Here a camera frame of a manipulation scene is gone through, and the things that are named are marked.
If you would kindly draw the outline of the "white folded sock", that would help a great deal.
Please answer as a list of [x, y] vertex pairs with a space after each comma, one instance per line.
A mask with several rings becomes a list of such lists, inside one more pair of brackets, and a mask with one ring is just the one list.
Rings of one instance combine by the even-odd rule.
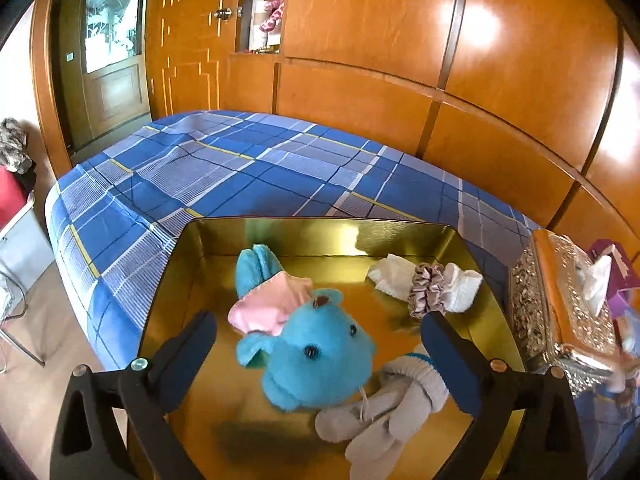
[[[417, 264], [405, 258], [389, 254], [370, 269], [367, 278], [375, 284], [375, 289], [391, 296], [408, 306], [408, 297], [414, 268]], [[474, 270], [462, 270], [455, 263], [445, 267], [445, 313], [463, 313], [472, 307], [483, 283], [483, 275]]]

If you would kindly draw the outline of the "small red white doll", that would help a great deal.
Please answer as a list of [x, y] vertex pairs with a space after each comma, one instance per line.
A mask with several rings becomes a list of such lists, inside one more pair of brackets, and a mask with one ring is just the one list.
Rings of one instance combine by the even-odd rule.
[[615, 319], [617, 335], [620, 336], [620, 356], [608, 378], [608, 392], [621, 408], [634, 403], [639, 388], [639, 315], [626, 310]]

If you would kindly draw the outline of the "wooden door with glass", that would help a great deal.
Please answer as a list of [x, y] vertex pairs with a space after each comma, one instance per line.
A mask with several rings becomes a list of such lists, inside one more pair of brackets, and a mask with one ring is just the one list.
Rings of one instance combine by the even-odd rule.
[[145, 0], [52, 0], [54, 92], [70, 152], [149, 114], [144, 10]]

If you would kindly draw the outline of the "blue plaid bed sheet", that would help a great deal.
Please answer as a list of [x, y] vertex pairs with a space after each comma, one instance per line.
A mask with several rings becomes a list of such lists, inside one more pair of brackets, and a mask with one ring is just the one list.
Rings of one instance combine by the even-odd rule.
[[218, 333], [168, 420], [207, 479], [344, 479], [344, 448], [314, 413], [285, 414], [239, 366], [239, 252], [264, 243], [285, 269], [344, 292], [376, 344], [375, 364], [409, 352], [420, 330], [377, 292], [368, 266], [393, 252], [453, 261], [484, 283], [452, 320], [488, 358], [525, 366], [503, 314], [510, 266], [534, 222], [446, 170], [331, 127], [262, 113], [183, 113], [151, 122], [75, 166], [52, 188], [47, 225], [80, 328], [108, 370], [152, 356], [201, 310]]

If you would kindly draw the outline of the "pink flowers in niche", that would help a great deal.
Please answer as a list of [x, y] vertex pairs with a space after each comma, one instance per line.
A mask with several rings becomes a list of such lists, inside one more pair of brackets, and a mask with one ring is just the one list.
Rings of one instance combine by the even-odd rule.
[[267, 17], [259, 25], [261, 32], [269, 34], [276, 29], [280, 21], [282, 21], [284, 5], [284, 0], [269, 0], [262, 4], [262, 12], [267, 14]]

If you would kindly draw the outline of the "blue plush elephant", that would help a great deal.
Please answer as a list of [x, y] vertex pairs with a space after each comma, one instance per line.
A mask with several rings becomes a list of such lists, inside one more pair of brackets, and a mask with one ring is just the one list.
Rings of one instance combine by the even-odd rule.
[[264, 370], [260, 384], [273, 406], [330, 408], [367, 383], [375, 344], [343, 309], [339, 290], [289, 274], [262, 244], [240, 252], [234, 280], [238, 300], [227, 320], [242, 335], [236, 360]]

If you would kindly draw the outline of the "silver ornate tissue box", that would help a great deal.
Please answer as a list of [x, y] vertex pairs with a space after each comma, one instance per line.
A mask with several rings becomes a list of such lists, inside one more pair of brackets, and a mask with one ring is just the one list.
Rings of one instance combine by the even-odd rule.
[[593, 312], [584, 294], [591, 267], [569, 238], [536, 229], [509, 271], [508, 320], [526, 370], [559, 367], [575, 398], [607, 382], [620, 356], [608, 305]]

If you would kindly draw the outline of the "mauve satin scrunchie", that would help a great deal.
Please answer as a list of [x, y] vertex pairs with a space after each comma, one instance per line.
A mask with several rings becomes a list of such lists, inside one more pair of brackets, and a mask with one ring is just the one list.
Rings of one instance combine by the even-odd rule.
[[420, 263], [414, 268], [408, 297], [409, 315], [422, 320], [430, 312], [445, 312], [445, 267]]

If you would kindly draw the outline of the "gold metal tray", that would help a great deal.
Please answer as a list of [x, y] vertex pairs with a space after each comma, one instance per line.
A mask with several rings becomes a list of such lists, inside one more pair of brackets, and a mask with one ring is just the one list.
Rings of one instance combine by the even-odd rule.
[[344, 309], [375, 343], [381, 366], [411, 351], [420, 328], [402, 302], [367, 277], [375, 261], [398, 255], [414, 263], [452, 262], [476, 269], [460, 234], [444, 224], [346, 218], [210, 218], [180, 234], [150, 307], [139, 351], [150, 356], [201, 310], [213, 312], [217, 338], [177, 411], [171, 429], [209, 479], [345, 479], [344, 445], [321, 440], [316, 414], [275, 408], [262, 392], [262, 371], [242, 367], [240, 334], [229, 324], [234, 270], [241, 250], [264, 244], [289, 274], [335, 288]]

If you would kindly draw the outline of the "purple cardboard box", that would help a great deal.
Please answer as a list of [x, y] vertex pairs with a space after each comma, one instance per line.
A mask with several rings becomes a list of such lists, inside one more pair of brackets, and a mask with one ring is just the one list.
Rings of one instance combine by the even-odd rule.
[[619, 242], [601, 238], [590, 246], [588, 254], [592, 260], [602, 255], [612, 258], [606, 301], [613, 318], [622, 316], [632, 308], [632, 300], [639, 292], [639, 275], [632, 267], [625, 249]]

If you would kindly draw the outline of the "red and white chair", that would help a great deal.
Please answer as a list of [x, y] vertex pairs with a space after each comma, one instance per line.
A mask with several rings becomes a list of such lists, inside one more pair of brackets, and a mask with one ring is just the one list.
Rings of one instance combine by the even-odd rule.
[[[29, 177], [35, 163], [28, 154], [28, 134], [14, 118], [1, 121], [1, 234], [9, 233], [28, 206], [29, 192], [20, 176]], [[28, 311], [26, 289], [12, 271], [1, 270], [1, 324]]]

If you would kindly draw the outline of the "white tissue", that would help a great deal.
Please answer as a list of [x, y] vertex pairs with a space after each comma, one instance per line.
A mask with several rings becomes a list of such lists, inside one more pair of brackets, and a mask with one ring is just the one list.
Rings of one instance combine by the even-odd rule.
[[608, 282], [611, 277], [612, 257], [602, 255], [597, 261], [584, 269], [584, 282], [582, 283], [582, 298], [584, 298], [590, 314], [597, 318], [602, 310]]

